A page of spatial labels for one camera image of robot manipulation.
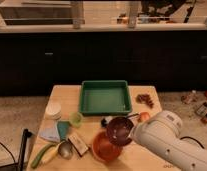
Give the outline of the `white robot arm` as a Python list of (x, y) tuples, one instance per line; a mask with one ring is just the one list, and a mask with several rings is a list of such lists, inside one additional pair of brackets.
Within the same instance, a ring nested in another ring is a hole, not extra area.
[(207, 150), (180, 140), (183, 122), (168, 110), (134, 126), (129, 137), (183, 171), (207, 171)]

